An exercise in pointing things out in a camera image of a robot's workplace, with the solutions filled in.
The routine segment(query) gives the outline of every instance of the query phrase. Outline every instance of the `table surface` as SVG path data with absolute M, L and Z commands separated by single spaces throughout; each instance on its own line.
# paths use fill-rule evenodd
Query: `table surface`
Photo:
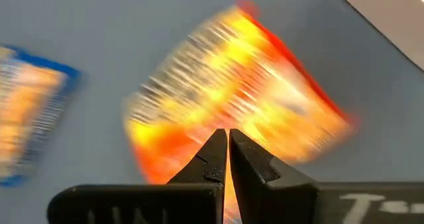
M 123 99 L 202 20 L 235 0 L 0 0 L 0 41 L 70 64 L 83 82 L 34 176 L 0 190 L 0 223 L 46 223 L 77 184 L 142 184 Z M 254 0 L 356 134 L 299 166 L 322 181 L 424 180 L 424 75 L 344 0 Z

